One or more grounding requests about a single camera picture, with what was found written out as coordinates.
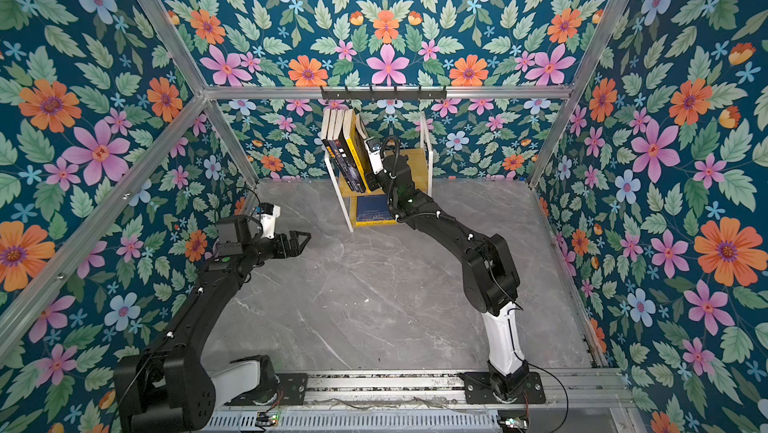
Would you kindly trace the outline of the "navy book yellow label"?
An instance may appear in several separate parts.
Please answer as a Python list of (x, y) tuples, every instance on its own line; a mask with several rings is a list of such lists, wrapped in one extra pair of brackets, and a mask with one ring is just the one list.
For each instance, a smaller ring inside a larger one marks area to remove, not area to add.
[(355, 220), (358, 224), (386, 222), (392, 219), (385, 195), (359, 196), (356, 198)]

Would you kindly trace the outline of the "yellow cartoon cover book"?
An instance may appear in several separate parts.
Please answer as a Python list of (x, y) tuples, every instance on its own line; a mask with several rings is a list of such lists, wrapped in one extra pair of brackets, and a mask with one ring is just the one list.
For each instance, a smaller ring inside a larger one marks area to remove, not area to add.
[(372, 167), (365, 148), (364, 136), (358, 129), (358, 116), (352, 109), (347, 109), (343, 112), (342, 137), (356, 171), (358, 183), (356, 189), (360, 193), (375, 191), (378, 186), (374, 182), (375, 178), (372, 176)]

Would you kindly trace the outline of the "black wolf cover book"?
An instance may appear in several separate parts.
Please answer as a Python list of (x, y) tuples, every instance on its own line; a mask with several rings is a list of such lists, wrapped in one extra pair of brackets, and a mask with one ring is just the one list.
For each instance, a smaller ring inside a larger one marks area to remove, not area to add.
[(355, 160), (351, 156), (343, 134), (344, 116), (345, 110), (336, 109), (335, 124), (331, 133), (331, 138), (335, 141), (336, 147), (340, 153), (341, 162), (348, 176), (347, 184), (349, 188), (356, 193), (365, 193), (366, 188), (363, 178), (360, 176)]

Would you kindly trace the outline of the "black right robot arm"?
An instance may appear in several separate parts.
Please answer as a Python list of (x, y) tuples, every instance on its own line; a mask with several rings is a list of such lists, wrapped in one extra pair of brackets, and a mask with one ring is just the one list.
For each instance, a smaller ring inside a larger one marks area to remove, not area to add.
[(447, 213), (416, 187), (401, 154), (385, 153), (375, 176), (393, 219), (431, 237), (460, 262), (464, 295), (482, 315), (488, 338), (488, 387), (498, 400), (512, 401), (530, 366), (516, 324), (520, 277), (506, 240), (476, 232)]

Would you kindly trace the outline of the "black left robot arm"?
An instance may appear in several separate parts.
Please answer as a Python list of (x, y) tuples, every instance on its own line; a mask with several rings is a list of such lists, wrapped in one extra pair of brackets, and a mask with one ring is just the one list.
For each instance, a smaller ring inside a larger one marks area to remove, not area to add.
[(309, 243), (308, 232), (275, 232), (274, 219), (232, 215), (216, 223), (216, 252), (198, 271), (187, 299), (146, 349), (115, 368), (123, 431), (193, 432), (234, 400), (280, 401), (280, 380), (266, 355), (235, 360), (217, 372), (202, 363), (214, 326), (252, 271), (269, 260), (298, 257)]

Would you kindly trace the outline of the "white wooden two-tier shelf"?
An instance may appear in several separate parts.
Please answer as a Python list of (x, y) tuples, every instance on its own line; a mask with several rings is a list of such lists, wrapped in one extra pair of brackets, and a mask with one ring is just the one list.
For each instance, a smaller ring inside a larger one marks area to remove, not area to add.
[[(432, 192), (434, 169), (434, 150), (431, 139), (430, 121), (426, 118), (424, 113), (419, 113), (416, 125), (417, 128), (415, 132), (418, 134), (418, 145), (414, 148), (401, 147), (400, 154), (405, 155), (408, 159), (415, 186), (425, 193), (430, 194)], [(338, 202), (341, 206), (347, 228), (349, 231), (353, 231), (357, 227), (352, 225), (350, 219), (350, 199), (355, 196), (384, 195), (385, 193), (382, 191), (381, 187), (371, 193), (356, 193), (351, 191), (348, 188), (346, 181), (341, 177), (339, 169), (333, 165), (325, 147), (324, 161), (329, 177), (332, 180)]]

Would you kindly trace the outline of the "black hook rack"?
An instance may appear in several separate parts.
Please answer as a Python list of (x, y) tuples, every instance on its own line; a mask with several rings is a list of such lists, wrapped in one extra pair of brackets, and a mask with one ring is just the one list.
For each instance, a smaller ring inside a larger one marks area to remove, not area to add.
[(321, 87), (321, 98), (341, 101), (378, 101), (401, 100), (404, 102), (420, 100), (443, 100), (448, 97), (446, 87), (393, 86), (393, 87)]

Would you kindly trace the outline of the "black book leaning on shelf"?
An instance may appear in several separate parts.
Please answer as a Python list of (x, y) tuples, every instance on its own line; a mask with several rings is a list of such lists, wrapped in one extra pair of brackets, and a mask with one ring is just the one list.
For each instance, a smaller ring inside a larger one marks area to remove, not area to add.
[(320, 130), (320, 139), (329, 157), (331, 158), (333, 165), (339, 169), (341, 177), (345, 181), (348, 181), (347, 173), (345, 172), (344, 166), (341, 162), (340, 153), (336, 147), (335, 141), (331, 138), (331, 133), (335, 124), (335, 113), (336, 110), (333, 108), (324, 112)]

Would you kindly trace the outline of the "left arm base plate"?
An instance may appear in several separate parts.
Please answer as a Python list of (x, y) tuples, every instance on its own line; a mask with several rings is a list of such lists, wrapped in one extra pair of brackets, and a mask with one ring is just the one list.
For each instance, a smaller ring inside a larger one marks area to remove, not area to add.
[(277, 373), (268, 376), (256, 388), (236, 396), (228, 406), (298, 406), (308, 390), (306, 373)]

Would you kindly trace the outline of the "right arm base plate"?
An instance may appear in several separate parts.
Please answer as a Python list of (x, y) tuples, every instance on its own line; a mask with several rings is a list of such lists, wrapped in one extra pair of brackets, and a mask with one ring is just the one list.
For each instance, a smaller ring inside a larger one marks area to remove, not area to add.
[(465, 401), (468, 404), (539, 405), (546, 402), (545, 389), (538, 373), (507, 377), (488, 372), (463, 372)]

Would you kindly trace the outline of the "aluminium mounting rail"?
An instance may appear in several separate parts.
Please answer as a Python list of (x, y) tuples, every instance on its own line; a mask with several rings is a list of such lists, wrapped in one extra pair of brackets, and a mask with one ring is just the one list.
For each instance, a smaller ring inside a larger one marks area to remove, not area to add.
[(460, 370), (326, 370), (306, 373), (308, 390), (296, 407), (512, 409), (611, 409), (635, 402), (622, 375), (612, 368), (532, 367), (545, 389), (546, 402), (533, 405), (468, 404)]

